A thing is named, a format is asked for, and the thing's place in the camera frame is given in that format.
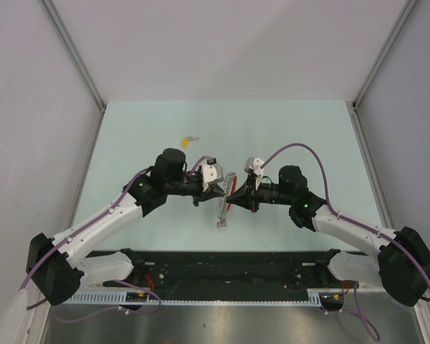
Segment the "red handled metal key holder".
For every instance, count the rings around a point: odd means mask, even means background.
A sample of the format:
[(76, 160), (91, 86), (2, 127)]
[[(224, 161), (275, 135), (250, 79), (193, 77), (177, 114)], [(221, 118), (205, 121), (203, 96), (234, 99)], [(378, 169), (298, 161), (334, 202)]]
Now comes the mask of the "red handled metal key holder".
[(224, 191), (224, 195), (219, 199), (218, 204), (218, 214), (216, 218), (216, 228), (222, 228), (227, 226), (226, 218), (228, 213), (228, 203), (226, 199), (231, 195), (233, 190), (236, 188), (234, 185), (237, 182), (237, 174), (235, 172), (227, 173), (224, 178), (224, 182), (222, 184), (222, 189)]

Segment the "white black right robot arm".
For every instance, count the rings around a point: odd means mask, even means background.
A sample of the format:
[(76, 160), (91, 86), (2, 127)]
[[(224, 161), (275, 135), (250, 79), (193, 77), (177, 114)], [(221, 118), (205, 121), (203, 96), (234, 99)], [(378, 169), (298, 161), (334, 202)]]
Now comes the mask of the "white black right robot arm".
[(259, 210), (260, 204), (288, 206), (289, 217), (299, 228), (335, 237), (359, 254), (331, 249), (317, 262), (317, 281), (334, 287), (341, 280), (383, 288), (394, 300), (412, 307), (430, 292), (430, 250), (419, 233), (374, 227), (332, 211), (325, 199), (307, 186), (297, 166), (279, 170), (277, 183), (264, 183), (253, 170), (227, 199), (229, 204)]

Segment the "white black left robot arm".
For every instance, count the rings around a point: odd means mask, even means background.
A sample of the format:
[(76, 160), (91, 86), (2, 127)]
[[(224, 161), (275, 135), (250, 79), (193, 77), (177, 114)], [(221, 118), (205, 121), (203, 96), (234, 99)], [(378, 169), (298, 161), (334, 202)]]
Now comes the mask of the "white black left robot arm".
[(124, 227), (164, 205), (169, 196), (190, 196), (194, 206), (224, 196), (222, 167), (201, 157), (186, 170), (186, 155), (165, 149), (155, 163), (137, 172), (118, 196), (89, 219), (52, 237), (36, 235), (29, 244), (25, 288), (33, 282), (51, 305), (60, 305), (80, 288), (113, 280), (134, 287), (144, 278), (143, 260), (131, 249), (91, 257), (90, 253)]

